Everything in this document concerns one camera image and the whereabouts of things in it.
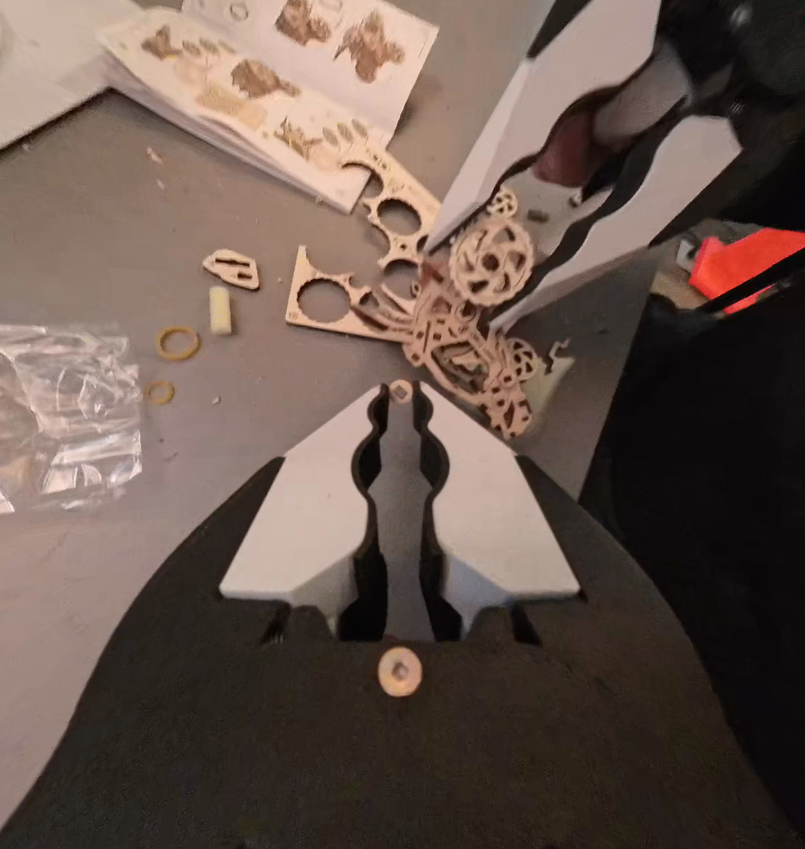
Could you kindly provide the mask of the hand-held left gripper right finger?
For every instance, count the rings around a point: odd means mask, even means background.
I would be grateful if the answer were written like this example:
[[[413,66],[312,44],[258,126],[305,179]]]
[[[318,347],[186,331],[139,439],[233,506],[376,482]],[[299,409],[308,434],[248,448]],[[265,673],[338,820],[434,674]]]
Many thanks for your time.
[[[412,424],[429,485],[419,583],[434,638],[461,640],[485,609],[578,597],[525,458],[422,383]]]

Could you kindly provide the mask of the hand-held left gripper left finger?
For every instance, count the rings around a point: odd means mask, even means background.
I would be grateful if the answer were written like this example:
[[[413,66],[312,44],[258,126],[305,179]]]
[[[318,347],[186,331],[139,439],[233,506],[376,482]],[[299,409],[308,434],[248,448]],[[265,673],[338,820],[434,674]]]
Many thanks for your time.
[[[376,386],[280,458],[221,579],[223,598],[313,607],[340,631],[359,598],[359,566],[381,555],[369,488],[388,412],[389,388]]]

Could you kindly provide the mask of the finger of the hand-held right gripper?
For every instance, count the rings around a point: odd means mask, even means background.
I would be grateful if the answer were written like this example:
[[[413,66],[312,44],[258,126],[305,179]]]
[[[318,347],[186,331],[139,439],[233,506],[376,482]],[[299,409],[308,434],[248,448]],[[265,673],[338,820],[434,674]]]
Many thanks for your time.
[[[608,198],[568,226],[557,249],[535,267],[523,292],[498,310],[492,325],[507,331],[642,252],[740,153],[725,117],[689,115],[653,129],[628,154]]]
[[[425,249],[434,250],[533,161],[575,103],[620,87],[651,55],[660,1],[553,2],[454,179]]]

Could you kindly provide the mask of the wooden buggy model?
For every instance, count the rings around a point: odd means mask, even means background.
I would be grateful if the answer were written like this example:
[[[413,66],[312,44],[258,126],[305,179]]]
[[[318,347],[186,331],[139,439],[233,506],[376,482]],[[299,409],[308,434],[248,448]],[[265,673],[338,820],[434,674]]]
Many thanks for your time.
[[[423,265],[408,362],[426,369],[457,402],[481,413],[502,439],[528,430],[561,379],[546,356],[492,325],[491,314],[530,278],[535,248],[511,218],[485,218],[459,236],[443,267]]]

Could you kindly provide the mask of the person's right hand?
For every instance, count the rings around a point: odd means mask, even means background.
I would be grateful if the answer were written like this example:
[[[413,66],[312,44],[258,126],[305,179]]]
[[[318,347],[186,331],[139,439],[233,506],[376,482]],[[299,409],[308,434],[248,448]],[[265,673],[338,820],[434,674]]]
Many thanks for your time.
[[[541,183],[583,187],[611,150],[594,136],[594,115],[578,111],[564,118],[538,157],[533,173]]]

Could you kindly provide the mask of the orange traffic cone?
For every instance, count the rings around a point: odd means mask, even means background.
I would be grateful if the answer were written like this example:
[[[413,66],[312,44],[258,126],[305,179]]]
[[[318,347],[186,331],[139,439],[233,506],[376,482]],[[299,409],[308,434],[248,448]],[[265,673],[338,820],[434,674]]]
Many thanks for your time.
[[[805,233],[799,231],[760,228],[729,245],[710,236],[698,249],[688,284],[713,301],[802,249]]]

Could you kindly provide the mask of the wooden offcut with large hole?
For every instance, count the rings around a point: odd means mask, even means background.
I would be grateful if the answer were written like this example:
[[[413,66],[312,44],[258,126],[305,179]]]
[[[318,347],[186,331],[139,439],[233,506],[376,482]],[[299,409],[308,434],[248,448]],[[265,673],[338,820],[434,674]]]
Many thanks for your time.
[[[329,284],[346,295],[348,305],[344,315],[334,320],[308,316],[301,305],[302,294],[320,283]],[[415,284],[410,296],[402,296],[384,283],[372,286],[357,284],[350,272],[324,272],[314,266],[307,247],[299,245],[285,321],[306,329],[402,344],[411,337],[418,293],[418,284]]]

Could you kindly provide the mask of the large rubber band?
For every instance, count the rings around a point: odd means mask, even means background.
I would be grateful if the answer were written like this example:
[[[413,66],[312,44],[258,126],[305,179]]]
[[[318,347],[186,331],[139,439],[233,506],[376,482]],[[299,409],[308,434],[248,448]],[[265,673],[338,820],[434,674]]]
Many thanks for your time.
[[[167,362],[185,362],[198,353],[200,346],[198,333],[184,325],[164,327],[155,339],[156,352]]]

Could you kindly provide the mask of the shield-shaped wooden offcut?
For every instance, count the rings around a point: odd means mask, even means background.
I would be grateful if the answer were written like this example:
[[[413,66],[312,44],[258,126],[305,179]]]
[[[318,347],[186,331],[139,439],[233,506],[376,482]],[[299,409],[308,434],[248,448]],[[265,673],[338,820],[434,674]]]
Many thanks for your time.
[[[256,260],[233,249],[217,249],[203,260],[203,269],[222,282],[248,291],[258,291],[260,275]]]

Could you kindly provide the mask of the clear plastic bag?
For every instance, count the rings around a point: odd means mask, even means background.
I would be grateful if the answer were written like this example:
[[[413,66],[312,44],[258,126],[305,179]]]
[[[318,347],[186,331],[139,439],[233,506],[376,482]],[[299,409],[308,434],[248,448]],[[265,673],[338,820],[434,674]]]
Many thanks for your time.
[[[118,498],[142,472],[141,429],[117,328],[0,324],[0,516]]]

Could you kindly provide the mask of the instruction booklet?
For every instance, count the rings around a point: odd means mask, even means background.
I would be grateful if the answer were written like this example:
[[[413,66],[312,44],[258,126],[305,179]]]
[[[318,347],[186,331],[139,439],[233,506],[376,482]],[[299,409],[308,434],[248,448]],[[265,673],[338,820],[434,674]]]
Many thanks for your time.
[[[349,214],[439,27],[379,1],[183,2],[105,27],[118,90],[185,131]]]

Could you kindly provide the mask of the white board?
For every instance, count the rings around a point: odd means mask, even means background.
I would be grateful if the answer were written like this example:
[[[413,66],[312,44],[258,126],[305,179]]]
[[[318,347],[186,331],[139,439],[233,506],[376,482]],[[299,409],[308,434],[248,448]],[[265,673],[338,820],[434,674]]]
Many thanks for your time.
[[[0,1],[0,150],[106,90],[101,30],[128,1]]]

